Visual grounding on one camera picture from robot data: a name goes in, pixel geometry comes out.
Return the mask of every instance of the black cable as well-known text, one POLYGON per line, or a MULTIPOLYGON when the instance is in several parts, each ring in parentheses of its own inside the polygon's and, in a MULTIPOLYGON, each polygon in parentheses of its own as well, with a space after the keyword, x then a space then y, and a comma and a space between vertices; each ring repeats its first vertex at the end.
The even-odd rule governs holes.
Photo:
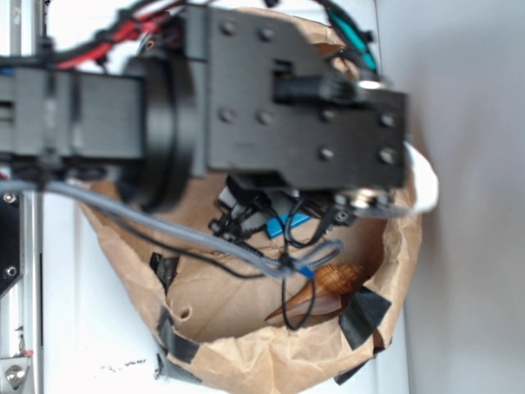
POLYGON ((370 36, 359 29, 355 21, 348 15, 348 13, 340 6, 335 4, 332 0, 314 0, 326 11, 328 21, 332 29, 343 40, 347 49, 350 50, 346 57, 349 57, 361 71, 372 72, 368 78, 379 78, 377 70, 377 62, 368 43, 370 36))
POLYGON ((288 327, 288 329, 292 331, 299 330, 306 321, 312 316, 313 306, 315 305, 315 279, 310 279, 310 284, 312 285, 312 300, 310 300, 310 305, 308 307, 308 310, 306 311, 306 314, 303 316, 301 321, 296 325, 292 326, 290 323, 290 320, 288 319, 288 313, 286 312, 286 278, 283 278, 282 284, 281 284, 281 303, 282 303, 282 317, 285 320, 285 324, 288 327))
POLYGON ((152 243, 152 244, 154 244, 156 246, 159 246, 161 248, 164 248, 166 250, 170 250, 171 252, 174 252, 174 253, 177 253, 177 254, 181 254, 181 255, 184 255, 184 256, 187 256, 187 257, 191 257, 193 259, 200 260, 200 261, 202 261, 204 263, 211 264, 214 267, 217 267, 217 268, 223 270, 224 272, 229 273, 233 277, 237 277, 239 279, 259 279, 260 277, 265 277, 265 275, 263 275, 261 273, 255 274, 255 275, 244 275, 242 273, 238 273, 238 272, 234 271, 233 269, 227 267, 223 263, 219 263, 218 261, 216 261, 214 259, 210 259, 209 257, 202 256, 200 254, 196 254, 196 253, 193 253, 193 252, 189 252, 188 250, 183 250, 183 249, 180 249, 180 248, 176 248, 176 247, 168 245, 168 244, 166 244, 164 242, 158 241, 158 240, 152 238, 151 236, 148 236, 147 234, 145 234, 144 232, 142 232, 138 228, 130 225, 128 222, 126 222, 124 219, 122 219, 120 216, 118 216, 118 215, 116 215, 114 213, 110 213, 110 212, 104 211, 102 209, 97 209, 97 210, 100 213, 102 213, 104 216, 106 216, 107 218, 113 220, 114 223, 117 226, 119 226, 120 228, 122 228, 123 230, 128 231, 130 234, 133 234, 134 236, 137 236, 138 238, 140 238, 140 239, 142 239, 144 241, 152 243))
POLYGON ((325 234, 326 230, 328 230, 328 227, 331 225, 332 221, 334 220, 334 217, 337 214, 337 210, 335 210, 334 208, 330 208, 321 218, 321 221, 319 222, 317 229, 313 233, 310 240, 307 242, 297 241, 294 238, 294 236, 292 236, 291 225, 295 214, 307 203, 307 201, 308 199, 306 197, 300 197, 295 206, 291 209, 290 213, 288 214, 288 218, 286 219, 285 223, 285 240, 297 249, 302 249, 318 242, 321 239, 321 237, 325 234))
MULTIPOLYGON (((126 23, 129 21, 135 21, 133 15, 140 9, 158 2, 159 0, 141 0, 132 4, 131 7, 120 10, 118 19, 109 28, 100 30, 95 38, 91 41, 81 44, 76 48, 68 49, 64 52, 53 53, 50 60, 52 63, 65 62, 76 57, 82 56, 87 52, 96 49, 100 44, 111 43, 112 36, 126 23)), ((28 57, 0 57, 0 67, 11 67, 11 66, 44 66, 43 57, 40 56, 28 56, 28 57)))
MULTIPOLYGON (((332 241, 326 241, 323 244, 320 244, 317 248, 315 248, 315 250, 311 251, 307 256, 304 256, 302 259, 305 260, 305 261, 308 261, 308 258, 311 255, 312 256, 315 255, 316 253, 318 253, 319 250, 325 249, 326 247, 334 246, 335 249, 332 252, 330 252, 329 254, 327 254, 326 256, 323 256, 320 259, 314 260, 311 263, 305 263, 305 265, 308 266, 308 268, 313 269, 313 268, 321 267, 321 266, 325 265, 326 263, 328 263, 330 260, 335 258, 341 252, 342 246, 337 245, 339 242, 340 241, 332 240, 332 241)), ((261 259, 264 259, 268 264, 273 265, 275 267, 282 266, 282 263, 283 263, 282 256, 288 256, 288 252, 285 251, 285 252, 283 252, 281 254, 281 257, 279 259, 272 259, 271 257, 266 256, 263 252, 261 252, 260 250, 254 248, 253 246, 251 246, 250 244, 248 244, 246 242, 240 242, 237 245, 240 246, 241 248, 244 248, 247 251, 257 255, 261 259)))

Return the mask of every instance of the screw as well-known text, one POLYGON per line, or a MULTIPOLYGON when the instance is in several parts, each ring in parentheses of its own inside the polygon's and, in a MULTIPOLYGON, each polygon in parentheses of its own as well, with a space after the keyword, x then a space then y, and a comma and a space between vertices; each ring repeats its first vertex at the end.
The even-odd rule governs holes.
POLYGON ((257 120, 264 126, 270 126, 275 119, 273 112, 266 109, 262 109, 257 112, 257 120))
POLYGON ((11 386, 20 385, 25 379, 25 371, 18 365, 13 365, 6 371, 6 380, 11 386))
POLYGON ((323 121, 333 121, 334 117, 336 117, 336 113, 333 112, 331 109, 323 109, 321 112, 321 119, 323 121))
POLYGON ((395 118, 391 113, 381 114, 381 124, 386 127, 395 127, 395 118))
POLYGON ((336 221, 337 222, 344 222, 346 219, 348 219, 348 212, 345 212, 345 211, 339 211, 337 214, 336 214, 336 221))
POLYGON ((334 158, 334 151, 329 148, 321 148, 319 149, 319 156, 321 156, 322 160, 329 161, 334 158))
POLYGON ((237 111, 232 107, 223 107, 219 110, 219 117, 226 123, 232 123, 237 117, 237 111))
POLYGON ((221 31, 225 35, 235 35, 237 24, 234 21, 223 21, 221 23, 221 31))
POLYGON ((15 267, 6 268, 6 274, 10 277, 14 277, 18 273, 18 270, 15 267))
POLYGON ((276 35, 276 32, 270 29, 269 27, 263 27, 259 31, 259 37, 261 38, 262 41, 266 41, 266 42, 272 41, 275 35, 276 35))
POLYGON ((13 193, 6 193, 3 195, 3 200, 8 204, 14 204, 17 198, 13 193))
POLYGON ((374 189, 357 189, 353 193, 353 198, 350 204, 357 209, 367 209, 377 197, 377 190, 374 189))
POLYGON ((386 164, 396 164, 397 152, 392 148, 383 148, 379 151, 379 158, 386 164))

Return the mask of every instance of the red wire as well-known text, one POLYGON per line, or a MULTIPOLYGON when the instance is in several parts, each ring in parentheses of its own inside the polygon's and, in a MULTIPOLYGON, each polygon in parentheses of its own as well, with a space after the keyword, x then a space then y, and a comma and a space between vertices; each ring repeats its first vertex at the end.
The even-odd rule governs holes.
POLYGON ((150 12, 149 14, 138 16, 136 18, 136 21, 125 22, 121 26, 121 28, 113 34, 112 43, 102 43, 96 48, 86 53, 83 53, 78 57, 73 57, 72 59, 60 62, 57 64, 57 68, 61 70, 68 70, 70 68, 79 66, 79 64, 87 62, 89 60, 96 61, 101 57, 106 56, 106 54, 113 48, 114 44, 122 43, 127 40, 134 41, 140 36, 141 33, 157 33, 160 29, 159 24, 167 18, 171 17, 170 15, 163 15, 163 12, 169 10, 170 8, 180 6, 184 3, 185 0, 171 2, 170 4, 166 5, 165 7, 159 10, 150 12))
POLYGON ((86 53, 84 53, 81 56, 74 57, 72 59, 66 60, 64 62, 60 62, 57 64, 57 68, 61 70, 68 70, 70 68, 74 68, 78 66, 79 64, 83 62, 87 62, 88 60, 97 60, 103 56, 106 55, 106 53, 109 52, 109 50, 112 48, 113 44, 111 43, 102 43, 99 46, 97 46, 95 49, 92 49, 86 53))

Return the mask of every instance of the blue component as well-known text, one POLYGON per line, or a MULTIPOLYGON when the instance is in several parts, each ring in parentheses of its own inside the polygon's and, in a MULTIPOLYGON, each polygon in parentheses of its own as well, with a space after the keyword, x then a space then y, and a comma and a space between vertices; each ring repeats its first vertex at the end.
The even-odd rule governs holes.
POLYGON ((1 76, 13 76, 15 75, 15 69, 12 67, 2 67, 0 68, 1 76))
MULTIPOLYGON (((288 214, 281 215, 279 217, 283 223, 286 223, 286 220, 288 219, 288 214)), ((296 213, 294 217, 292 218, 292 223, 290 225, 290 228, 295 228, 311 218, 308 215, 304 215, 302 213, 296 213)), ((266 233, 268 234, 268 237, 272 240, 276 236, 282 235, 282 225, 279 223, 279 220, 277 218, 273 218, 267 221, 266 223, 266 233)))
POLYGON ((310 268, 308 268, 308 265, 299 268, 297 272, 304 275, 308 279, 313 279, 315 277, 315 273, 310 268))

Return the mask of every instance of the brown shell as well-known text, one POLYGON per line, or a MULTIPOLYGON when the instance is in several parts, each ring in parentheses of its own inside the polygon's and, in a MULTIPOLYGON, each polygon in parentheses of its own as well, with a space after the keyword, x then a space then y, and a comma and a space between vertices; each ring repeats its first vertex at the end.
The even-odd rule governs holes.
POLYGON ((316 287, 340 296, 351 293, 363 275, 360 265, 325 265, 315 272, 316 287))
MULTIPOLYGON (((320 297, 332 293, 343 296, 356 291, 361 285, 363 274, 364 269, 360 265, 325 265, 315 272, 315 295, 320 297)), ((312 293, 312 284, 308 282, 303 290, 286 302, 286 311, 291 311, 298 305, 309 302, 312 299, 312 293)), ((274 318, 279 314, 282 314, 282 308, 269 314, 265 320, 274 318)))

